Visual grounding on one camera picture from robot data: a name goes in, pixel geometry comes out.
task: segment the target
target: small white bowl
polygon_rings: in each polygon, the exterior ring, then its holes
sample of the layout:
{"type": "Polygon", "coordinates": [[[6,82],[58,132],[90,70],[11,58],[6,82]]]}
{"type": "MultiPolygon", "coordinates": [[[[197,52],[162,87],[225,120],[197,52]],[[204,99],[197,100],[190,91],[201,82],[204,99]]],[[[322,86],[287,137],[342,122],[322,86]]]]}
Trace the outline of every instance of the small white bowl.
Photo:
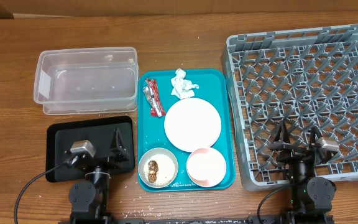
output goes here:
{"type": "Polygon", "coordinates": [[[214,187],[226,175],[226,160],[223,155],[211,147],[192,152],[186,163],[190,179],[201,187],[214,187]]]}
{"type": "Polygon", "coordinates": [[[140,158],[139,161],[139,166],[138,166],[138,171],[139,171],[139,177],[140,179],[143,181],[143,183],[145,183],[147,186],[149,187],[153,187],[153,188],[162,188],[162,187],[166,187],[168,185],[170,185],[173,180],[175,180],[175,177],[178,174],[178,160],[175,157],[175,155],[173,155],[173,153],[171,151],[169,151],[168,149],[164,149],[164,148],[154,148],[154,149],[150,149],[149,151],[147,151],[145,154],[143,154],[142,158],[140,158]],[[168,156],[174,163],[175,165],[175,173],[173,174],[172,179],[164,184],[164,185],[155,185],[153,183],[151,183],[149,181],[149,179],[144,175],[144,166],[146,164],[146,162],[148,161],[148,159],[150,159],[152,156],[157,155],[157,154],[163,154],[168,156]]]}

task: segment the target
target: crumpled napkin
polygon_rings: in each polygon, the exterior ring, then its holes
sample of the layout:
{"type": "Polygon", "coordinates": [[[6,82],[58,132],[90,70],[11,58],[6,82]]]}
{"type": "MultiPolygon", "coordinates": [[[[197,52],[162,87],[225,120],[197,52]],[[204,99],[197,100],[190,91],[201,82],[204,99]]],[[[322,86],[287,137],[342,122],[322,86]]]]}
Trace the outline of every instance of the crumpled napkin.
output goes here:
{"type": "Polygon", "coordinates": [[[199,88],[197,84],[192,84],[191,81],[185,80],[186,72],[178,68],[176,70],[176,76],[171,79],[173,90],[171,95],[177,96],[179,99],[186,99],[194,96],[192,89],[199,88]]]}

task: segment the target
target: teal serving tray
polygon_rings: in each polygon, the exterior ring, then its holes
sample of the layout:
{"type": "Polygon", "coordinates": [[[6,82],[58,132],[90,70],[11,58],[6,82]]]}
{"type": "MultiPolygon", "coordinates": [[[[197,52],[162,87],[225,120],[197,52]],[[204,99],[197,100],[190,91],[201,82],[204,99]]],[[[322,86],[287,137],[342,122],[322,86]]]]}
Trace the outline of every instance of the teal serving tray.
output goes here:
{"type": "Polygon", "coordinates": [[[186,171],[187,158],[189,152],[177,149],[168,140],[164,131],[165,117],[153,117],[150,115],[151,106],[147,102],[143,93],[143,87],[146,86],[146,78],[154,78],[157,81],[160,91],[160,100],[164,110],[168,112],[173,104],[179,101],[176,96],[171,95],[171,78],[175,76],[174,70],[147,72],[139,80],[138,97],[138,160],[145,152],[156,147],[162,147],[173,152],[178,159],[178,175],[175,180],[167,187],[155,189],[147,186],[139,178],[140,185],[149,192],[169,192],[181,190],[208,190],[208,189],[226,189],[232,185],[236,178],[234,167],[234,149],[231,135],[230,111],[227,100],[226,81],[223,74],[216,69],[197,69],[185,70],[186,79],[200,86],[195,89],[195,98],[201,98],[211,103],[218,111],[222,120],[222,131],[216,143],[212,146],[218,150],[226,160],[226,175],[222,182],[214,187],[204,188],[196,185],[190,180],[186,171]]]}

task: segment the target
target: white plate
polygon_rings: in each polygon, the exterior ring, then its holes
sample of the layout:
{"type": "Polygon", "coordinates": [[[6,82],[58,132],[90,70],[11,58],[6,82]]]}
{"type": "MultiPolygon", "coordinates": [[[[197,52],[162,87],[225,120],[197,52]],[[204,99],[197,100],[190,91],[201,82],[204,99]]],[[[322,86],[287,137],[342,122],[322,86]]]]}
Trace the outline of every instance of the white plate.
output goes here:
{"type": "Polygon", "coordinates": [[[199,98],[176,102],[165,116],[165,134],[178,149],[193,152],[211,147],[222,130],[222,121],[215,107],[199,98]]]}

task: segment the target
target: plastic dishwasher rack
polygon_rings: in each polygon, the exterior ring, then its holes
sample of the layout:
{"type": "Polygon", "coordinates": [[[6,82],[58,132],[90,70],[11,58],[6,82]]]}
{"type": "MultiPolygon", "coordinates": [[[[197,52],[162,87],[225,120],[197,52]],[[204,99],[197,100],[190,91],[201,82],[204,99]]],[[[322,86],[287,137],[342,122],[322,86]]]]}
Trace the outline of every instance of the plastic dishwasher rack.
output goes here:
{"type": "Polygon", "coordinates": [[[358,24],[232,35],[222,64],[245,189],[288,183],[268,149],[282,119],[292,144],[307,146],[312,126],[340,143],[317,176],[358,180],[358,24]]]}

